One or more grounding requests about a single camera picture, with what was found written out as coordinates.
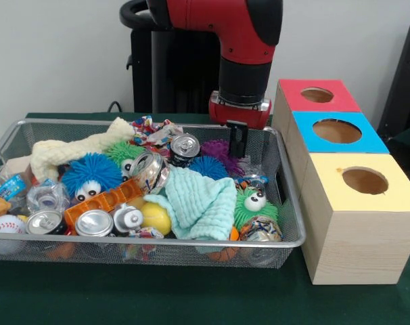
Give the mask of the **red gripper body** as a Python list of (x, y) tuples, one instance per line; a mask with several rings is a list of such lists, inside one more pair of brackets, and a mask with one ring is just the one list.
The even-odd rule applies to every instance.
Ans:
[(225, 102), (218, 91), (213, 91), (208, 107), (211, 119), (220, 125), (235, 121), (245, 123), (251, 129), (263, 129), (271, 113), (272, 101), (265, 98), (261, 103), (253, 106), (236, 106)]

